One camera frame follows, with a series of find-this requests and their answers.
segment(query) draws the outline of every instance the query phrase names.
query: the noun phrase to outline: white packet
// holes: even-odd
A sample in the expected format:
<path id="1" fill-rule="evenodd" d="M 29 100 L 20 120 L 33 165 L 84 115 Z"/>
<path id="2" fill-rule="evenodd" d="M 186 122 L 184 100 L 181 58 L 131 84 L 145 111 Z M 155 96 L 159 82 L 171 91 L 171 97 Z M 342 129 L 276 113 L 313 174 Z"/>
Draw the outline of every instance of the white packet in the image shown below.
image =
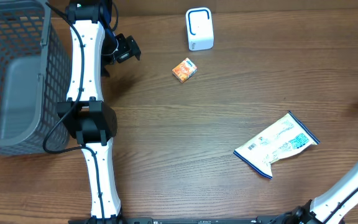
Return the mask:
<path id="1" fill-rule="evenodd" d="M 284 117 L 238 147 L 234 154 L 260 175 L 273 178 L 271 164 L 294 156 L 320 141 L 289 111 Z"/>

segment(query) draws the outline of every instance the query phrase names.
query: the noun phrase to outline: wood grain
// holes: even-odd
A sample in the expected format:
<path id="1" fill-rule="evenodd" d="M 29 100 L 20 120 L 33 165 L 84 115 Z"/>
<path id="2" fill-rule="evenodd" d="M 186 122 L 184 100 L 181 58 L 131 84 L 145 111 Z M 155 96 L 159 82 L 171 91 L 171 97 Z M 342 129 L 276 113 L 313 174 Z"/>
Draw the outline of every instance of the wood grain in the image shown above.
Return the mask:
<path id="1" fill-rule="evenodd" d="M 70 0 L 49 0 L 49 2 L 64 11 Z M 114 2 L 122 16 L 185 15 L 192 7 L 208 7 L 212 13 L 358 8 L 358 1 L 353 0 L 115 0 Z"/>
<path id="2" fill-rule="evenodd" d="M 123 17 L 142 50 L 109 67 L 116 185 L 128 217 L 240 218 L 282 213 L 358 160 L 358 9 L 215 14 L 214 48 L 189 52 L 183 16 Z M 71 51 L 68 27 L 53 24 Z M 171 69 L 189 57 L 181 84 Z M 292 110 L 321 140 L 273 165 L 273 180 L 232 154 Z M 0 223 L 90 215 L 81 152 L 0 156 Z M 358 206 L 346 216 L 358 223 Z"/>

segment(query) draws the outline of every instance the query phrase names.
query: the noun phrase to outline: wooden table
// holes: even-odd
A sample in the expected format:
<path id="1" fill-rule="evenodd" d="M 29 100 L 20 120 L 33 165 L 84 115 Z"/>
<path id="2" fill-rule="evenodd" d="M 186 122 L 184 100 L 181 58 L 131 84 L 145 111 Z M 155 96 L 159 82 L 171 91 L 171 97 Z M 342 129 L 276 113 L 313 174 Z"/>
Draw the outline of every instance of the wooden table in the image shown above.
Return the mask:
<path id="1" fill-rule="evenodd" d="M 358 9 L 214 14 L 212 50 L 189 52 L 184 16 L 122 17 L 142 50 L 109 67 L 117 113 L 116 185 L 128 217 L 279 214 L 337 182 L 358 160 Z M 70 48 L 68 27 L 55 28 Z M 184 84 L 171 69 L 189 57 Z M 321 140 L 273 165 L 273 180 L 233 155 L 288 110 Z M 81 152 L 0 156 L 0 223 L 90 215 Z M 358 206 L 346 217 L 358 223 Z"/>

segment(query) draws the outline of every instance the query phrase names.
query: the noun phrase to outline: small orange packet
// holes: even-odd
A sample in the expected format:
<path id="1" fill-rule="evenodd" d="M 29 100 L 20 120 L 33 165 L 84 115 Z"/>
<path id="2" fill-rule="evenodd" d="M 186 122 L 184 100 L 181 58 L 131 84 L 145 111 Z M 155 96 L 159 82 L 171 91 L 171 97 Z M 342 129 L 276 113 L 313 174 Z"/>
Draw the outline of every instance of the small orange packet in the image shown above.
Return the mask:
<path id="1" fill-rule="evenodd" d="M 197 66 L 189 59 L 186 58 L 178 66 L 172 69 L 172 73 L 180 82 L 184 83 L 187 79 L 197 72 Z"/>

